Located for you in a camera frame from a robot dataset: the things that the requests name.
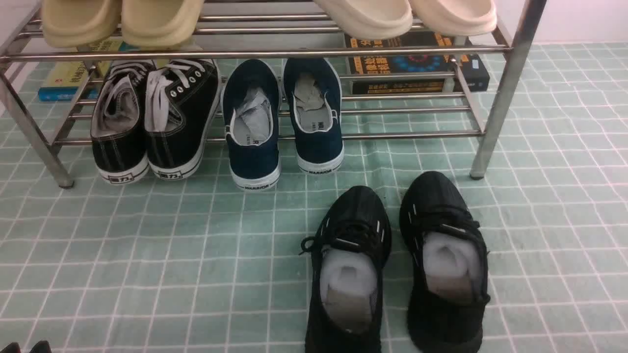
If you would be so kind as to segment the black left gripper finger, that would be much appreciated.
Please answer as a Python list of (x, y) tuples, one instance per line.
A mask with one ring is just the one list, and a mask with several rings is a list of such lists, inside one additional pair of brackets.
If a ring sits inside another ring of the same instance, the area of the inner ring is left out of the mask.
[(18, 342), (11, 342), (6, 347), (2, 348), (0, 353), (21, 353), (22, 349), (20, 348), (20, 344)]

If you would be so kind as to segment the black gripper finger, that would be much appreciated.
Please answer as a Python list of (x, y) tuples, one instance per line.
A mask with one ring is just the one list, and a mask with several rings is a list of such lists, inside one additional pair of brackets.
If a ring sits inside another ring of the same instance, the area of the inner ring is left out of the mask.
[(53, 353), (49, 341), (47, 340), (39, 340), (34, 344), (33, 347), (29, 350), (29, 353)]

